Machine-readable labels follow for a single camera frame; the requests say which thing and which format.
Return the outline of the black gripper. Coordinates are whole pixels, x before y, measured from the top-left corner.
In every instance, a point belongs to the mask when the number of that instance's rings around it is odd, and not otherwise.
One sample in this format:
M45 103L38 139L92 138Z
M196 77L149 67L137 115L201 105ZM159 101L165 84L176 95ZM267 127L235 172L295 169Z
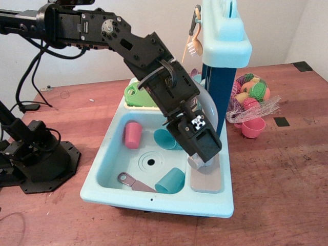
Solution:
M222 149L222 143L205 114L192 111L190 102L200 91L179 62L159 63L159 68L140 81L138 89L150 95L168 119L167 130L188 155L197 154L207 162Z

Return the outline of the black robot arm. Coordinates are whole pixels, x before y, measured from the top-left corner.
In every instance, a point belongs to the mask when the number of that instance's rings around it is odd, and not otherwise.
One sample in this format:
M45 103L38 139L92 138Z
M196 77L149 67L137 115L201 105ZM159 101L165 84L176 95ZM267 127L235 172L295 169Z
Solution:
M222 144L206 115L193 111L199 88L156 33L139 37L120 16L102 9L71 10L48 3L38 10L1 11L1 34L43 40L55 49L76 46L117 52L154 100L166 128L190 155L209 161Z

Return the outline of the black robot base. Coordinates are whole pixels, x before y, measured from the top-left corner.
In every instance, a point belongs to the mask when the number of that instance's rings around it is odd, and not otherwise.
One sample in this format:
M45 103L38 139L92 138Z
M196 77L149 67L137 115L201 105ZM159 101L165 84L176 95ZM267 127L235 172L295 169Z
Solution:
M53 135L43 121L26 125L1 104L1 125L13 142L1 141L1 187L26 194L52 192L77 171L80 151Z

